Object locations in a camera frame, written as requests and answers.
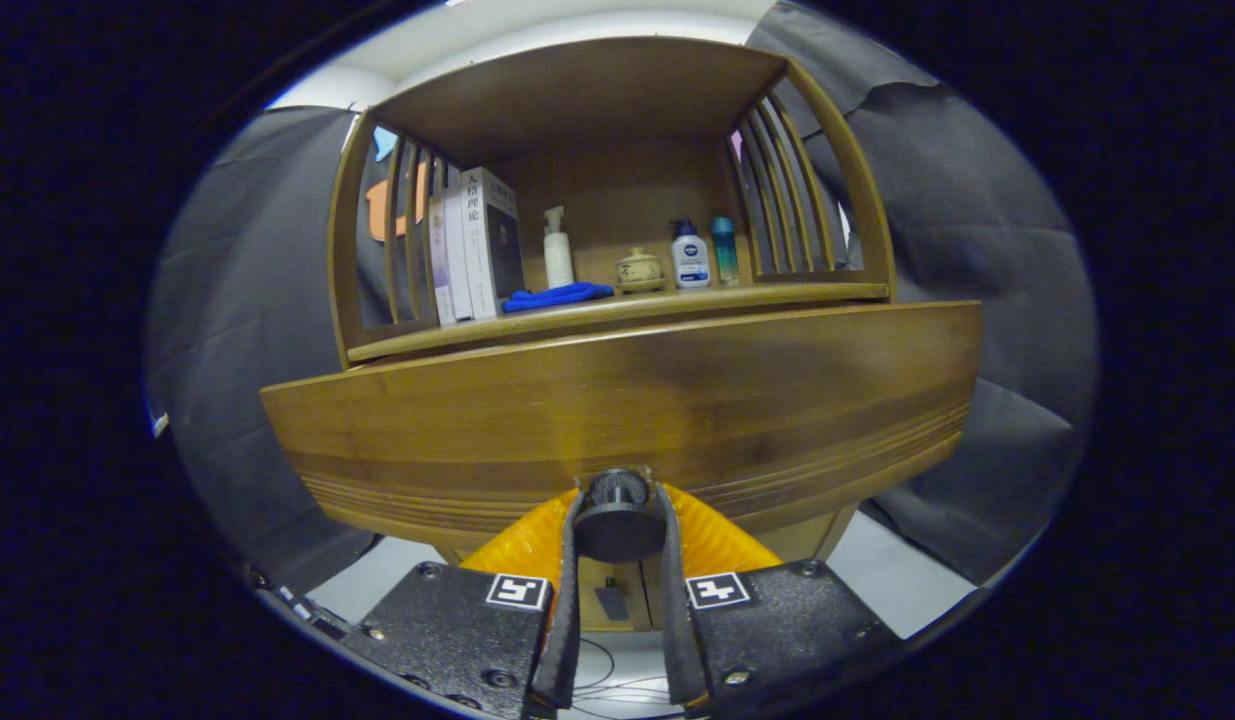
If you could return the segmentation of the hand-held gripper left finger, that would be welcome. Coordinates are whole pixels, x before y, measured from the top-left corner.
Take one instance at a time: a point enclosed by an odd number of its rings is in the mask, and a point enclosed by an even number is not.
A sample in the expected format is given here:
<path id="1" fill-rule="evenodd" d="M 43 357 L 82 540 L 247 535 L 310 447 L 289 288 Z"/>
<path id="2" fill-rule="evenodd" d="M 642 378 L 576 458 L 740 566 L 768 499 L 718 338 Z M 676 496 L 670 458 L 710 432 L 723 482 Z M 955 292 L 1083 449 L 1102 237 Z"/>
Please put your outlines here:
<path id="1" fill-rule="evenodd" d="M 571 706 L 580 652 L 579 489 L 541 505 L 466 564 L 420 562 L 346 630 L 343 647 L 388 676 L 496 719 Z"/>

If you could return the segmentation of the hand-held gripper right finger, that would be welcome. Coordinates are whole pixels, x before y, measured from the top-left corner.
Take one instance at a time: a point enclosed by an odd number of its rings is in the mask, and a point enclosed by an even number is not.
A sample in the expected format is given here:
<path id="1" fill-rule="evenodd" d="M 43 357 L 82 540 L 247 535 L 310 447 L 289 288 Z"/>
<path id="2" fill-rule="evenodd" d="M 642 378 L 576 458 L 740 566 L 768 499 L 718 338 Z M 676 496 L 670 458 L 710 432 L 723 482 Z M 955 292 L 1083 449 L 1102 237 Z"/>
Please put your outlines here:
<path id="1" fill-rule="evenodd" d="M 661 559 L 671 701 L 687 716 L 783 716 L 885 671 L 897 637 L 823 559 L 764 555 L 748 534 L 672 487 Z"/>

